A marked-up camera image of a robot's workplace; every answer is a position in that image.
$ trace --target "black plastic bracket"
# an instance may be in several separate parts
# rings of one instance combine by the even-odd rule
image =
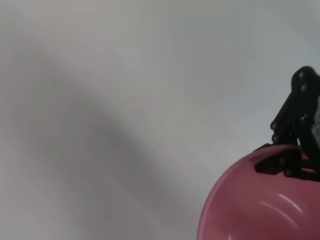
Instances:
[[[258,148],[297,145],[297,149],[284,150],[263,159],[254,166],[256,172],[269,175],[284,172],[289,178],[320,182],[320,143],[318,144],[320,126],[318,141],[313,133],[316,124],[315,115],[319,114],[320,117],[318,102],[320,102],[320,76],[313,68],[304,66],[292,76],[291,93],[270,124],[273,130],[273,143]],[[298,139],[308,160],[302,159]]]

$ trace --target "pink bowl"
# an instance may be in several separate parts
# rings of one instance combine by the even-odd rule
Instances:
[[[234,163],[204,204],[197,240],[320,240],[320,182],[254,169],[292,148],[297,146],[263,148]]]

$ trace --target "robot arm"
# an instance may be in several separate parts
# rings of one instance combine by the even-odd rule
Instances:
[[[256,172],[320,182],[320,76],[309,66],[292,76],[291,93],[270,125],[272,145],[296,145],[258,162]]]

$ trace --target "white surface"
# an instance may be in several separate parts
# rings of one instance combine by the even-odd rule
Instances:
[[[319,67],[318,5],[2,0],[2,238],[194,240],[292,74]]]

